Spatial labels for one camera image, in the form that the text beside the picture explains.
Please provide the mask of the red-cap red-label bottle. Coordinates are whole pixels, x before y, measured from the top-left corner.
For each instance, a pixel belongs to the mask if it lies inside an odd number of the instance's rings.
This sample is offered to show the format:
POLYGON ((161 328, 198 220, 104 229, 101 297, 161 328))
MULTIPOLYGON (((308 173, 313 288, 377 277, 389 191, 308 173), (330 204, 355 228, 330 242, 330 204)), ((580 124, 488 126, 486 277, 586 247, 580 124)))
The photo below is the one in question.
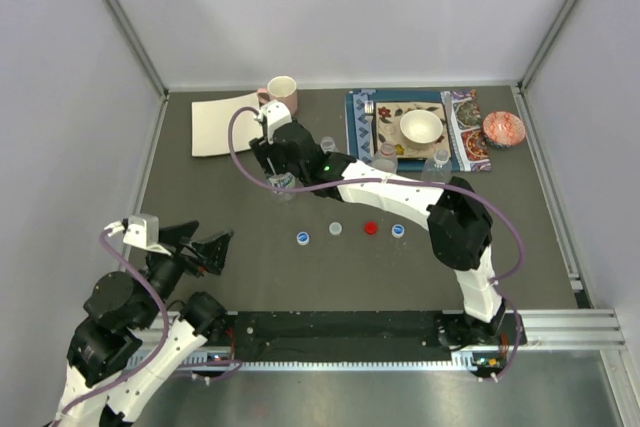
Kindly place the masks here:
POLYGON ((387 173, 395 174, 398 168, 398 158, 395 145, 384 142, 374 154, 371 167, 387 173))

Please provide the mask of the white-cap red-label bottle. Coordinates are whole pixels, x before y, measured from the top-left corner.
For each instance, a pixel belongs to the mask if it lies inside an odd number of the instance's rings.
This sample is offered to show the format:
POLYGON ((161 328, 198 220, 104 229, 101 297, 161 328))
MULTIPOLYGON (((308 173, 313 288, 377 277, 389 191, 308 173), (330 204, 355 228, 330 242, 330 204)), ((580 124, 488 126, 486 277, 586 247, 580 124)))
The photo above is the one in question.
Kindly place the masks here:
POLYGON ((326 136, 326 137, 323 137, 321 139, 320 147, 321 147, 322 151, 325 152, 325 153, 330 153, 330 152, 336 152, 337 151, 336 142, 330 136, 326 136))

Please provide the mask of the red bottle cap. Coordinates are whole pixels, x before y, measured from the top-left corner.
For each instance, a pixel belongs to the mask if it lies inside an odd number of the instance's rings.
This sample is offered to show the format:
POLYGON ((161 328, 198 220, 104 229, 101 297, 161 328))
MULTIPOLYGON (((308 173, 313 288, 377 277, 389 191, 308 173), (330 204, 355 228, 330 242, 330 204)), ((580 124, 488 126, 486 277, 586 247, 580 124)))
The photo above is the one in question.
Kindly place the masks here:
POLYGON ((364 225, 364 231, 367 235, 375 235, 379 230, 378 224, 373 221, 366 222, 364 225))

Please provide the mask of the floral square plate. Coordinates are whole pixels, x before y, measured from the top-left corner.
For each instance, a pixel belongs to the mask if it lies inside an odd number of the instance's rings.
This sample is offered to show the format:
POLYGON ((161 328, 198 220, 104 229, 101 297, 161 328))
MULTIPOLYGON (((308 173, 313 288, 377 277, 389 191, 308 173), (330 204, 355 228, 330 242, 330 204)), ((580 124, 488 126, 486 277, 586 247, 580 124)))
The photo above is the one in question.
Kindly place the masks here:
POLYGON ((432 158, 439 149, 449 153, 447 121, 441 102, 377 102, 375 107, 375 131, 378 145, 389 142, 395 145, 400 159, 432 158), (436 114, 442 121, 444 130, 440 138, 431 144, 416 144, 407 140, 400 131, 401 117, 413 110, 426 110, 436 114))

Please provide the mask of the small blue-cap water bottle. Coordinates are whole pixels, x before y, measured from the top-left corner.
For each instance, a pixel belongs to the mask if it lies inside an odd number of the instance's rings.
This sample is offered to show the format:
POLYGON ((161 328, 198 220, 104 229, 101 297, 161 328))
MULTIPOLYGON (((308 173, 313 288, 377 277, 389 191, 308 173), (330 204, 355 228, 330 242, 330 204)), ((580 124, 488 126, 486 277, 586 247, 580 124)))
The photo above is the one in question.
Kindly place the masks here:
POLYGON ((267 182, 273 187, 272 194, 278 203, 287 203, 295 198, 296 179, 290 172, 272 175, 267 182))

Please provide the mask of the white square plate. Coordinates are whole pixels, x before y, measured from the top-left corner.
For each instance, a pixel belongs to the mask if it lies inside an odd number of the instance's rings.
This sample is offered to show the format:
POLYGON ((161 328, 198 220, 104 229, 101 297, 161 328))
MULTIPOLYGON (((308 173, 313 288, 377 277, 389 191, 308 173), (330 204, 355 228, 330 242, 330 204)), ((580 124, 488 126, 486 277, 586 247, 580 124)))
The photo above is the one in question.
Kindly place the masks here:
MULTIPOLYGON (((259 107, 256 93, 222 100, 197 101, 191 104, 193 157, 226 155, 228 127, 232 115, 242 107, 259 107)), ((249 150, 249 142, 262 136, 261 125, 249 112, 242 113, 234 124, 233 146, 236 152, 249 150)))

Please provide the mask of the clear label-free plastic bottle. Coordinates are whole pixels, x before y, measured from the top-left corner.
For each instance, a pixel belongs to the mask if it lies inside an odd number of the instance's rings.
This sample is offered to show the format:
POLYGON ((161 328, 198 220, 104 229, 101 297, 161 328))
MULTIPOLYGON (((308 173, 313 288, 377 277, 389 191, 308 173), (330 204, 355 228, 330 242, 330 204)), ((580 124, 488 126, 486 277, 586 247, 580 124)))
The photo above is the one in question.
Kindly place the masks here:
POLYGON ((450 153, 439 149, 432 158, 424 163, 421 180, 425 182, 448 183, 452 177, 452 162, 450 153))

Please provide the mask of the silver fork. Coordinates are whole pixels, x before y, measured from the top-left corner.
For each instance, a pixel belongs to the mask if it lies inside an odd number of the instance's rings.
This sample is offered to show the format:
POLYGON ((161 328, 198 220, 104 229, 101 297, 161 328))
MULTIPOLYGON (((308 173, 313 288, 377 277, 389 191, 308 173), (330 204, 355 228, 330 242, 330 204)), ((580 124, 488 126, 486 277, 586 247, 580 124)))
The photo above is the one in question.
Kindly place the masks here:
POLYGON ((366 101, 364 104, 365 117, 371 120, 375 115, 375 103, 373 101, 366 101))

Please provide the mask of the pink mug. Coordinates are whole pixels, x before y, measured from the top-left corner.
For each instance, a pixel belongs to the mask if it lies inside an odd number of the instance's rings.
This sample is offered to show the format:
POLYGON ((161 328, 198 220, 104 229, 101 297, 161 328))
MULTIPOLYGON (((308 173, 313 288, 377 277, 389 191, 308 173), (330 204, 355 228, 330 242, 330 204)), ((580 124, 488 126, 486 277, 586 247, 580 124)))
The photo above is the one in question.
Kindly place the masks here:
POLYGON ((272 78, 265 88, 257 90, 257 95, 261 104, 277 100, 283 103, 292 115, 298 110, 298 85, 290 76, 272 78))

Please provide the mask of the blue white bottle cap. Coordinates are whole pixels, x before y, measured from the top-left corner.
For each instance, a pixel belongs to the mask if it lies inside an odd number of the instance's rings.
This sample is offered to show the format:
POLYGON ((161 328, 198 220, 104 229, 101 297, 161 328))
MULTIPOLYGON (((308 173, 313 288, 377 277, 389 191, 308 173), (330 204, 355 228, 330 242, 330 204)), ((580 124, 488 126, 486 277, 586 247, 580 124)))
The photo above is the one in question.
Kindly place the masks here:
POLYGON ((392 236, 401 238, 405 235, 405 227, 401 224, 394 224, 391 229, 392 236))

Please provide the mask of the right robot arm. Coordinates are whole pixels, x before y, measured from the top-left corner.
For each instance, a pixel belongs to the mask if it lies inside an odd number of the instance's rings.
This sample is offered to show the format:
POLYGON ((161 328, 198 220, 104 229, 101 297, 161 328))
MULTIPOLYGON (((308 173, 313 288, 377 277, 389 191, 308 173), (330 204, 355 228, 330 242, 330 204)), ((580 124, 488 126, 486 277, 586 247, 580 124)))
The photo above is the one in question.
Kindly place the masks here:
POLYGON ((424 228, 435 257, 455 273, 469 335, 487 343, 502 332, 505 301, 491 282, 493 219, 468 182, 455 177, 422 185, 352 156, 323 152, 296 121, 259 124, 263 135, 250 147, 265 173, 291 173, 318 197, 374 207, 424 228))

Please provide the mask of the red patterned bowl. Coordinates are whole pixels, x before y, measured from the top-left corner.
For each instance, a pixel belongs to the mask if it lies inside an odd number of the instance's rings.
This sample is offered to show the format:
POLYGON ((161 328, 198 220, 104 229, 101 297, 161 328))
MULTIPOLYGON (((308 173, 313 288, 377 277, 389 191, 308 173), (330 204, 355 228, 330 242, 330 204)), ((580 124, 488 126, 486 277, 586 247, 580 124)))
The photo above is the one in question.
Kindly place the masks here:
POLYGON ((506 111, 489 113, 482 122, 486 142, 495 148, 508 149, 526 139, 526 127, 515 114, 506 111))

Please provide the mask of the white bowl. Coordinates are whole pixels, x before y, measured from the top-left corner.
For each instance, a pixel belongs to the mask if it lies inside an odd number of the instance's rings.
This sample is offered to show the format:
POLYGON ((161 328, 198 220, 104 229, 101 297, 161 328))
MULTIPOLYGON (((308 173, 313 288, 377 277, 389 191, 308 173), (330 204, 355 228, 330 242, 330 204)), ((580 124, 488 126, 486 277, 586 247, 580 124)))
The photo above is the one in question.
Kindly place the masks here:
POLYGON ((400 119, 400 131, 410 142, 431 144, 436 142, 444 130, 441 119, 426 110, 413 110, 400 119))

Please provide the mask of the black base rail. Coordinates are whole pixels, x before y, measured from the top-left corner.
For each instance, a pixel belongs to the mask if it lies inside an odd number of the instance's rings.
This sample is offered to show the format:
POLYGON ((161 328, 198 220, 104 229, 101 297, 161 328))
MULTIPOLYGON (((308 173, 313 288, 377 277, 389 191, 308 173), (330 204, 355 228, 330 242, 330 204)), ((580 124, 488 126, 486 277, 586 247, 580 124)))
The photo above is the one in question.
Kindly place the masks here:
POLYGON ((506 309, 484 323, 461 311, 241 311, 219 317, 211 346, 282 340, 426 339, 443 347, 493 346, 506 309))

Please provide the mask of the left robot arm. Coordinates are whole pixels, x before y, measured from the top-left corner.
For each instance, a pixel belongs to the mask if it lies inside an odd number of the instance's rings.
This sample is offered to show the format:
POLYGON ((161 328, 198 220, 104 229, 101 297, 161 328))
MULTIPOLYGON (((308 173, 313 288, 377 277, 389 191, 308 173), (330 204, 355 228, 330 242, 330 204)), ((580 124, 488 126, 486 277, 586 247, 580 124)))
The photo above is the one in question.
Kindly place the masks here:
POLYGON ((219 275, 233 231, 195 239, 198 221, 162 228, 138 214, 107 225, 101 245, 121 270, 101 277, 83 309, 66 355, 66 381, 55 426, 131 426, 159 388, 176 374, 201 377, 212 365, 237 371, 233 353, 191 367, 207 344, 235 347, 233 320, 213 296, 196 292, 178 313, 167 301, 185 275, 219 275))

